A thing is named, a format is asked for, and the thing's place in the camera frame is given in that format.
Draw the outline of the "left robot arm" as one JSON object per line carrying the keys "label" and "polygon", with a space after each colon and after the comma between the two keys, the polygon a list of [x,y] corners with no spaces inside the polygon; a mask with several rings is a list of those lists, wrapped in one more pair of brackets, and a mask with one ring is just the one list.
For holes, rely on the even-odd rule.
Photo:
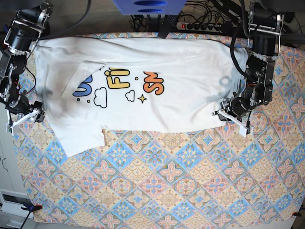
{"label": "left robot arm", "polygon": [[[273,75],[275,61],[273,57],[280,53],[281,32],[284,14],[263,8],[261,3],[253,2],[249,11],[244,11],[230,44],[230,55],[237,71],[245,78],[242,92],[233,92],[231,98],[224,98],[221,108],[213,115],[221,121],[233,121],[239,126],[243,137],[252,134],[250,125],[252,111],[272,101]],[[242,70],[234,54],[234,44],[240,29],[247,32],[248,59]]]}

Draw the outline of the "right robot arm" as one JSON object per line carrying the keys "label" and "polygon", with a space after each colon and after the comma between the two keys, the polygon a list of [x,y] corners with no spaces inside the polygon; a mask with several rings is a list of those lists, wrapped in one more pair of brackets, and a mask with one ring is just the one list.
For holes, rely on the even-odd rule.
{"label": "right robot arm", "polygon": [[6,131],[12,135],[18,132],[23,122],[41,123],[45,117],[41,102],[30,104],[27,95],[33,89],[23,91],[19,76],[26,70],[27,58],[48,27],[52,11],[53,5],[47,1],[18,10],[0,47],[0,102],[7,111]]}

